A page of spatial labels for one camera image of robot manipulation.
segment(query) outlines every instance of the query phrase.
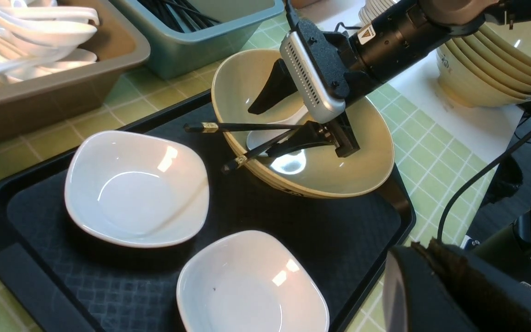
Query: tiled countertop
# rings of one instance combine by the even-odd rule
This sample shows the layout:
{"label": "tiled countertop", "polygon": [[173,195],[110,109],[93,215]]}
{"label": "tiled countertop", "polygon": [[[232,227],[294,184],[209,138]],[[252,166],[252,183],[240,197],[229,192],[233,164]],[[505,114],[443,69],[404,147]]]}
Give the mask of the tiled countertop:
{"label": "tiled countertop", "polygon": [[[266,21],[244,49],[277,48],[277,41],[287,30],[283,17]],[[101,108],[0,143],[0,179],[76,147],[96,132],[116,129],[210,88],[218,65],[208,65],[168,82],[146,68],[123,75]],[[370,99],[390,128],[396,163],[417,210],[417,224],[407,242],[427,244],[437,234],[437,224],[449,198],[485,162],[391,86],[383,86]],[[455,204],[445,225],[445,241],[461,243],[492,174],[477,182]],[[348,331],[385,330],[381,294],[379,282]],[[0,282],[0,332],[38,330]]]}

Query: warning label sticker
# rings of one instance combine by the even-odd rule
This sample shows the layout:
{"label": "warning label sticker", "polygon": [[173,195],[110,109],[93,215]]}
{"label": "warning label sticker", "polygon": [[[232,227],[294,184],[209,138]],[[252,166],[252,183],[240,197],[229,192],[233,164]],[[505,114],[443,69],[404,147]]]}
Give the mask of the warning label sticker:
{"label": "warning label sticker", "polygon": [[376,32],[371,24],[364,26],[358,31],[358,39],[360,40],[361,45],[370,42],[375,36]]}

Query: black tray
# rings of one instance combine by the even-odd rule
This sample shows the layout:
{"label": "black tray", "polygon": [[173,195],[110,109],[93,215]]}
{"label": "black tray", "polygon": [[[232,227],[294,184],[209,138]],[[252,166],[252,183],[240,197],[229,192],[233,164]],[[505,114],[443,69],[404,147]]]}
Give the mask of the black tray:
{"label": "black tray", "polygon": [[208,244],[246,229],[276,236],[295,255],[326,299],[330,331],[345,330],[381,275],[387,250],[415,224],[397,168],[365,196],[293,196],[245,169],[223,176],[221,165],[234,158],[223,135],[182,129],[214,119],[207,91],[122,128],[184,143],[206,164],[206,223],[177,246],[124,248],[80,231],[63,200],[74,150],[0,181],[0,279],[43,330],[184,331],[175,302],[180,269]]}

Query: white square bowl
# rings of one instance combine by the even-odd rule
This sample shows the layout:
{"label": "white square bowl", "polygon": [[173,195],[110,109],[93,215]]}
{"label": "white square bowl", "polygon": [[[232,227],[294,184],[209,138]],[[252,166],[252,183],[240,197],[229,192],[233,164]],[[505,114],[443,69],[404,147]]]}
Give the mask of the white square bowl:
{"label": "white square bowl", "polygon": [[177,307],[188,332],[327,332],[325,299],[296,258],[261,231],[212,243],[183,267]]}
{"label": "white square bowl", "polygon": [[208,214],[204,162],[177,142],[117,130],[86,139],[65,182],[72,220],[107,242],[135,248],[190,239]]}

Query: plastic container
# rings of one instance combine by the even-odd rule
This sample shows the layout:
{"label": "plastic container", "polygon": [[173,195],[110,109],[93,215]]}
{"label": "plastic container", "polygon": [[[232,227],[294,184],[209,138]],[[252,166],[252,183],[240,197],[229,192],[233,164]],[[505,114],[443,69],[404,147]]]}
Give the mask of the plastic container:
{"label": "plastic container", "polygon": [[284,12],[282,0],[189,0],[223,23],[181,33],[164,25],[139,0],[111,2],[147,37],[152,49],[147,66],[165,80],[238,52],[260,23]]}
{"label": "plastic container", "polygon": [[101,26],[81,48],[97,63],[0,88],[0,141],[101,106],[120,75],[148,59],[149,42],[107,0],[59,0],[95,8]]}

